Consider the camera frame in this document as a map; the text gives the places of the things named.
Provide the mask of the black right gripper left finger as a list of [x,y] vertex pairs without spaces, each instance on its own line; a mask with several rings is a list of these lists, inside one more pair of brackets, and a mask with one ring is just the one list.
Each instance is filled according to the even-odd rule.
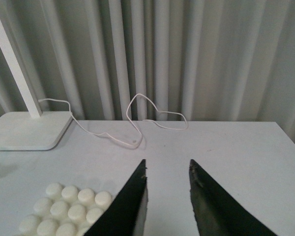
[[148,208],[146,160],[143,159],[109,208],[86,236],[142,236]]

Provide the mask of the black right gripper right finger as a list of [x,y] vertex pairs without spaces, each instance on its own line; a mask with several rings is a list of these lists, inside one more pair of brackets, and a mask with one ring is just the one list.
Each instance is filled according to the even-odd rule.
[[190,198],[201,236],[274,236],[195,160],[189,164]]

